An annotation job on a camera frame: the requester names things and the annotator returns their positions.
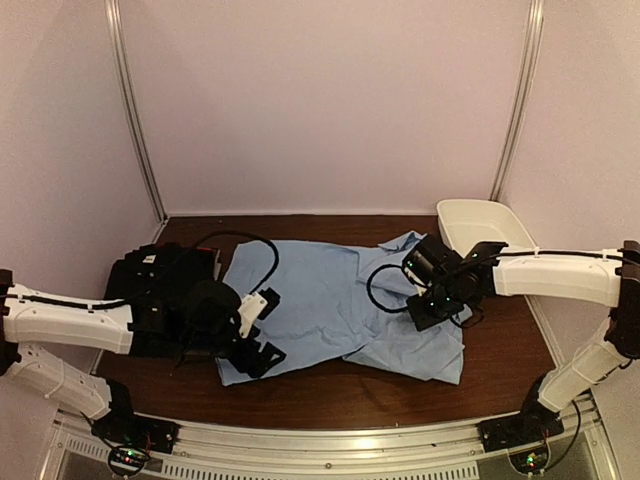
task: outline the enclosure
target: enclosure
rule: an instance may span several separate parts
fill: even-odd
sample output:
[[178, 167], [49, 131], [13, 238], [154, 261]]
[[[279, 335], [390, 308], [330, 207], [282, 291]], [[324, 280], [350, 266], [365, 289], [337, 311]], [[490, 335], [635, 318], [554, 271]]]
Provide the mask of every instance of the enclosure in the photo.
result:
[[[639, 30], [632, 1], [2, 2], [1, 267], [103, 298], [140, 245], [224, 228], [376, 247], [441, 235], [446, 199], [510, 207], [543, 248], [618, 248], [640, 239]], [[205, 246], [226, 271], [240, 241]], [[50, 350], [180, 423], [137, 478], [521, 478], [477, 423], [518, 411], [608, 312], [484, 309], [459, 384], [336, 358], [223, 386], [212, 363]], [[578, 398], [547, 478], [636, 478], [639, 375]], [[111, 478], [77, 412], [0, 391], [1, 477]]]

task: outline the cloth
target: cloth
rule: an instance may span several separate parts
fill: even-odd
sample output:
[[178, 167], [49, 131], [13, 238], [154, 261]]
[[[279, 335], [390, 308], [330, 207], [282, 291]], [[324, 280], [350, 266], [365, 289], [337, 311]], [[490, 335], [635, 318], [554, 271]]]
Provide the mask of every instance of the cloth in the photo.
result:
[[[376, 248], [276, 241], [280, 265], [265, 284], [281, 295], [280, 305], [256, 326], [258, 340], [271, 342], [287, 358], [267, 372], [275, 376], [345, 357], [347, 361], [382, 368], [422, 380], [436, 378], [457, 384], [462, 371], [462, 335], [445, 322], [423, 332], [408, 313], [391, 315], [369, 300], [366, 281], [385, 263], [400, 264], [421, 239], [407, 233]], [[236, 249], [225, 282], [244, 295], [264, 275], [272, 253], [259, 242]], [[416, 293], [402, 272], [389, 269], [374, 280], [373, 293], [389, 308], [404, 306]], [[463, 312], [460, 321], [470, 316]], [[250, 381], [226, 360], [218, 360], [224, 385]]]

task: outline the metal frame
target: metal frame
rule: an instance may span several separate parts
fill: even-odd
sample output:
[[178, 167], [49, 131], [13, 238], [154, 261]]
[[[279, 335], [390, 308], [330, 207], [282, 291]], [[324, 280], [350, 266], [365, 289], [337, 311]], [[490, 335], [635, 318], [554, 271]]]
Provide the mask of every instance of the metal frame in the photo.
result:
[[136, 157], [138, 158], [138, 163], [140, 164], [140, 171], [142, 172], [147, 193], [151, 199], [153, 212], [158, 222], [163, 222], [167, 218], [167, 213], [162, 204], [158, 184], [153, 174], [153, 168], [149, 160], [149, 152], [142, 132], [138, 107], [133, 94], [133, 82], [131, 81], [131, 73], [129, 72], [122, 21], [120, 19], [120, 2], [119, 0], [105, 0], [105, 6], [107, 9], [109, 34], [111, 35], [111, 42], [113, 44], [113, 56], [116, 62], [116, 71], [118, 73], [127, 123], [129, 125], [131, 139], [133, 140], [133, 147], [136, 152]]
[[529, 22], [525, 37], [524, 51], [522, 54], [522, 65], [520, 66], [520, 77], [516, 88], [516, 96], [511, 112], [511, 121], [507, 129], [500, 164], [491, 188], [490, 200], [499, 202], [501, 200], [507, 176], [513, 162], [518, 138], [522, 130], [524, 121], [524, 111], [529, 99], [531, 84], [540, 53], [540, 43], [542, 39], [542, 27], [544, 23], [544, 0], [531, 0], [529, 9]]
[[[619, 480], [593, 399], [583, 395], [578, 405], [598, 478]], [[560, 438], [571, 437], [577, 424], [573, 408], [565, 410], [562, 418], [566, 432]], [[446, 478], [446, 471], [470, 468], [474, 472], [478, 461], [505, 455], [505, 451], [484, 453], [477, 428], [480, 420], [346, 431], [267, 430], [178, 421], [181, 428], [173, 455], [154, 453], [151, 472], [172, 479], [402, 480], [429, 478], [428, 473], [441, 478], [438, 472]], [[91, 436], [79, 416], [58, 412], [53, 430], [42, 480], [57, 479], [65, 451], [99, 461], [106, 458], [104, 445]]]

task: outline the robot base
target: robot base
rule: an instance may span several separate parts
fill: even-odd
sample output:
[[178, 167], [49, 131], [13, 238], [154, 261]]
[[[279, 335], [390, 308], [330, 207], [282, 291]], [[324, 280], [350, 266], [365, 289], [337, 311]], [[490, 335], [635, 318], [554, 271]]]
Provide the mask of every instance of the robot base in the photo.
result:
[[523, 414], [510, 415], [480, 423], [480, 435], [485, 452], [495, 452], [543, 441], [564, 432], [560, 419], [545, 422]]

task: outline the black bracket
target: black bracket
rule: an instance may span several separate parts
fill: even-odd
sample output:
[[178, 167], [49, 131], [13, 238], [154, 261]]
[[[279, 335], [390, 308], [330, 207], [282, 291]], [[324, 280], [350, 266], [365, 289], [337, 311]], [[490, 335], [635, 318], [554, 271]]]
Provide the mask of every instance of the black bracket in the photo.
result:
[[91, 433], [116, 445], [172, 453], [178, 424], [134, 414], [127, 387], [112, 380], [107, 383], [111, 388], [111, 411], [93, 422]]

